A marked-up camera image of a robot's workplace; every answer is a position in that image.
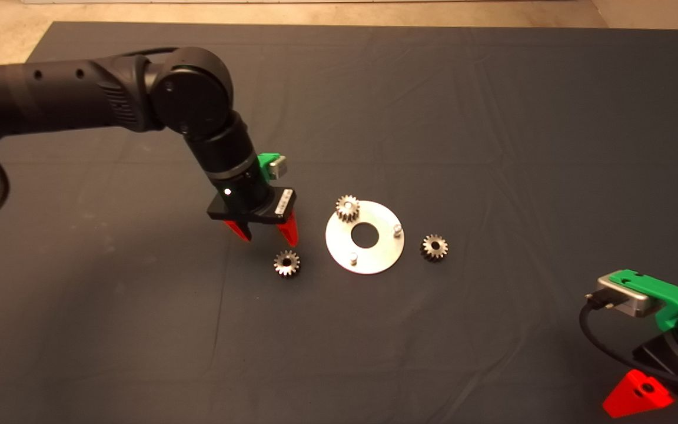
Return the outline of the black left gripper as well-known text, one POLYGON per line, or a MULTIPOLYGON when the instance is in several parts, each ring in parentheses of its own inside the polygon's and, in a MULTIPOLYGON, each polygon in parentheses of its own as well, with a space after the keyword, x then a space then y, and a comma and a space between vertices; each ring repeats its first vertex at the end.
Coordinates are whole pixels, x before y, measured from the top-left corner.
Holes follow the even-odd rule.
POLYGON ((243 241, 252 241, 248 223, 277 225, 290 247, 299 243, 294 205, 298 199, 291 187, 273 186, 260 164, 250 164, 228 179, 210 178, 216 194, 208 208, 213 220, 223 221, 243 241))

